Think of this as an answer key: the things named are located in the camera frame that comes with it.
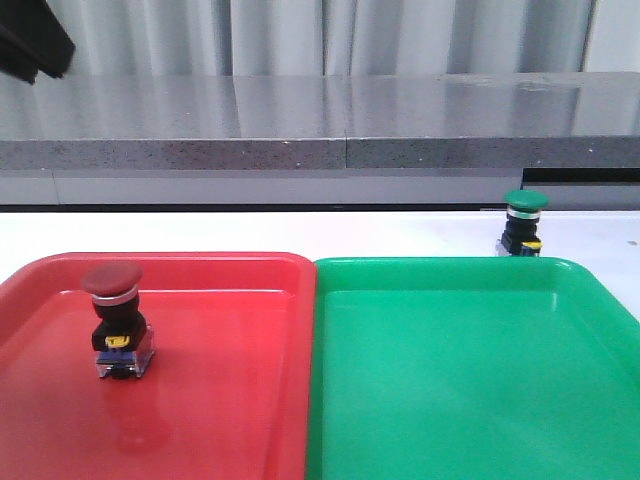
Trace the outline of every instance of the white table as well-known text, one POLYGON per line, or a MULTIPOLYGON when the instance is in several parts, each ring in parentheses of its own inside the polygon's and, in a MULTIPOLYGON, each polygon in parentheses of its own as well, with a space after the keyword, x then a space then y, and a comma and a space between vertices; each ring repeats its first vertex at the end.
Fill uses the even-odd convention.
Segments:
MULTIPOLYGON (((0 281, 71 251, 490 256, 504 212, 0 213, 0 281)), ((544 212, 545 256, 587 267, 640 319, 640 211, 544 212)))

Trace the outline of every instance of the black object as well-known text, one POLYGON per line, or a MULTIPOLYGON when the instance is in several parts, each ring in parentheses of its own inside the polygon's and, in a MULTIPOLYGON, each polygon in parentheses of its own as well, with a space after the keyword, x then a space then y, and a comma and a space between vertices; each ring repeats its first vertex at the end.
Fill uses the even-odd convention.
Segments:
POLYGON ((500 243, 510 255, 535 257, 540 255, 542 241, 536 236, 538 218, 518 218, 507 213, 507 224, 500 243))
POLYGON ((108 352, 109 339, 126 339, 126 345, 116 344, 122 352, 135 352, 138 345, 147 333, 147 322, 138 311, 140 296, 136 296, 128 302, 114 306, 101 306, 94 303, 93 308, 102 319, 100 325, 91 335, 91 345, 96 352, 108 352))
POLYGON ((33 84, 67 71, 75 45, 45 0, 0 0, 0 70, 33 84))

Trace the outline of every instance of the green tray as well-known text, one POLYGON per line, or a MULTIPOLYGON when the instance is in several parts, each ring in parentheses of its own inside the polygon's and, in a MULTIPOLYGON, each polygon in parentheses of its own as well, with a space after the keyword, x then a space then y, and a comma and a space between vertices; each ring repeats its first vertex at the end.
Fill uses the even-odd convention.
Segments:
POLYGON ((584 268, 317 265, 307 479, 640 479, 640 325, 584 268))

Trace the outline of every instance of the plastic tray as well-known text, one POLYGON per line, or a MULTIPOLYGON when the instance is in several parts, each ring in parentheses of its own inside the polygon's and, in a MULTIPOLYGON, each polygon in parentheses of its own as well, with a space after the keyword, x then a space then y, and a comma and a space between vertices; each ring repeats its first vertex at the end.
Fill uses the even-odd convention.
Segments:
POLYGON ((0 477, 300 479, 315 266, 277 253, 67 254, 0 286, 0 477), (157 353, 100 379, 80 278, 140 263, 157 353))
POLYGON ((640 325, 582 267, 317 266, 308 479, 640 478, 640 325))

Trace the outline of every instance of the white curtain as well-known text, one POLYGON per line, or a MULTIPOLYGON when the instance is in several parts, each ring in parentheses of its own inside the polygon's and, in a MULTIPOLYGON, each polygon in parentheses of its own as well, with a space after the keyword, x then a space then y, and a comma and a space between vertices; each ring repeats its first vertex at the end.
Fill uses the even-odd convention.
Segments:
POLYGON ((49 3, 78 47, 71 73, 411 75, 578 71, 592 12, 620 1, 638 13, 637 0, 49 3))
POLYGON ((593 10, 585 70, 640 71, 640 1, 598 0, 593 10))

